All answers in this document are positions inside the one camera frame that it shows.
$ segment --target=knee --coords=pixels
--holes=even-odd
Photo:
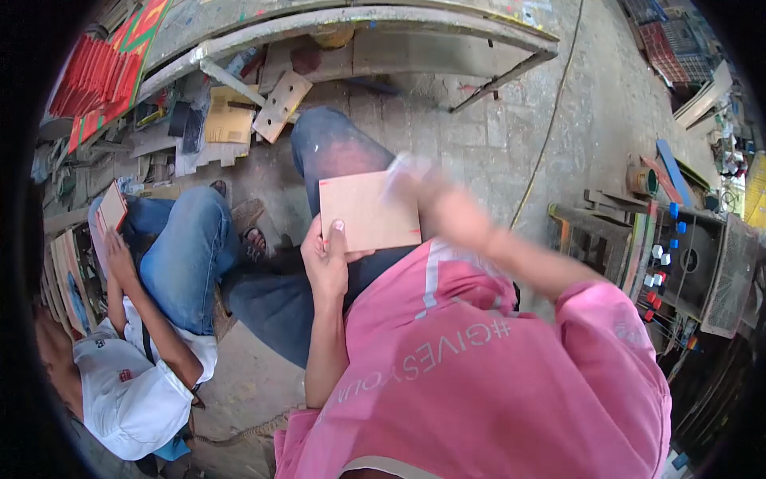
[[[228,214],[229,211],[224,197],[210,186],[195,186],[185,190],[173,208],[184,211],[190,221],[212,213]]]
[[[90,207],[88,208],[88,223],[91,225],[96,224],[96,212],[98,211],[98,207],[101,206],[101,202],[103,201],[103,196],[100,196],[99,198],[96,198],[93,200],[92,203],[90,203]]]
[[[290,142],[295,146],[296,142],[305,141],[313,134],[325,135],[334,126],[346,123],[351,123],[351,120],[335,108],[311,108],[301,112],[290,135]]]

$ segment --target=jeans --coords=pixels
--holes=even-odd
[[[327,107],[301,113],[290,135],[293,162],[306,180],[311,215],[319,213],[319,180],[385,170],[394,155],[349,118]],[[377,251],[349,264],[344,312],[356,297],[415,246]],[[306,368],[314,303],[305,272],[280,274],[264,264],[244,264],[224,277],[221,294],[239,321],[271,349]]]
[[[88,223],[93,247],[104,276],[109,276],[106,249],[90,206]],[[132,251],[157,235],[138,267],[139,278],[157,307],[177,327],[190,333],[213,334],[215,283],[244,257],[231,222],[231,211],[213,188],[198,186],[178,200],[126,196],[128,214],[121,232]]]

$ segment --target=pink t-shirt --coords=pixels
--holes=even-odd
[[[274,436],[277,478],[659,477],[670,393],[635,306],[575,285],[556,323],[512,311],[511,281],[429,241],[346,319],[349,367]]]

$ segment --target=rope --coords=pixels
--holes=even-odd
[[[238,432],[237,434],[231,436],[229,439],[221,439],[220,441],[216,439],[210,439],[208,437],[205,437],[203,435],[197,435],[195,434],[194,440],[200,441],[205,444],[209,444],[215,448],[226,448],[228,446],[235,445],[239,442],[242,442],[245,439],[249,438],[262,438],[262,439],[268,439],[271,438],[273,433],[282,427],[284,423],[287,421],[287,415],[290,412],[283,412],[280,415],[275,416],[269,421],[264,422],[263,424],[259,424],[257,426],[251,426],[243,431]]]
[[[532,170],[532,176],[529,177],[529,182],[527,183],[527,188],[524,191],[524,196],[522,197],[521,203],[519,203],[519,207],[516,209],[516,213],[513,215],[513,220],[511,220],[511,225],[508,227],[508,229],[513,229],[514,226],[516,226],[516,222],[519,220],[519,216],[522,214],[522,209],[524,209],[524,205],[526,205],[527,199],[529,199],[529,193],[532,191],[532,186],[535,184],[535,177],[537,176],[537,171],[540,170],[540,165],[542,164],[543,158],[545,158],[545,147],[548,146],[548,141],[551,139],[551,133],[553,132],[553,125],[556,120],[556,112],[558,112],[558,104],[561,101],[561,94],[564,92],[564,85],[567,80],[567,74],[569,73],[569,67],[572,65],[572,58],[574,57],[573,53],[575,52],[575,45],[577,44],[577,35],[580,31],[580,19],[582,18],[582,5],[585,3],[585,0],[580,0],[580,10],[577,13],[577,21],[574,23],[574,36],[572,37],[572,45],[569,48],[569,59],[567,59],[567,64],[564,66],[564,73],[561,76],[561,81],[558,83],[558,91],[556,92],[556,101],[553,104],[553,115],[551,115],[551,122],[548,125],[548,132],[545,134],[545,141],[542,143],[542,148],[540,149],[540,156],[537,158],[537,163],[535,164],[535,168]]]

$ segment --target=yellow cable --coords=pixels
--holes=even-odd
[[[548,145],[548,140],[551,139],[551,132],[553,131],[553,125],[556,120],[556,112],[558,111],[558,104],[561,101],[561,94],[564,92],[564,84],[567,80],[567,73],[569,73],[569,67],[572,65],[572,58],[574,57],[575,52],[575,45],[577,44],[577,35],[580,31],[580,19],[582,18],[582,5],[585,3],[585,0],[580,0],[580,10],[577,13],[577,21],[574,23],[574,36],[572,37],[572,45],[569,49],[569,59],[567,59],[567,64],[564,66],[564,74],[561,76],[561,81],[558,83],[558,91],[556,92],[556,101],[553,104],[553,115],[551,116],[551,122],[548,125],[548,133],[545,134],[545,141],[542,143],[542,148],[540,149],[540,156],[537,158],[537,163],[535,164],[535,168],[532,170],[532,176],[529,177],[529,183],[527,183],[527,188],[524,191],[524,196],[522,197],[522,202],[519,203],[519,207],[516,209],[516,213],[513,215],[513,220],[511,220],[511,225],[508,227],[508,229],[513,229],[514,226],[516,226],[516,222],[519,220],[519,216],[522,214],[522,209],[524,209],[524,205],[526,205],[526,201],[529,198],[529,193],[532,191],[532,185],[535,183],[535,177],[537,176],[537,171],[540,170],[540,165],[542,164],[542,159],[545,158],[545,147]]]

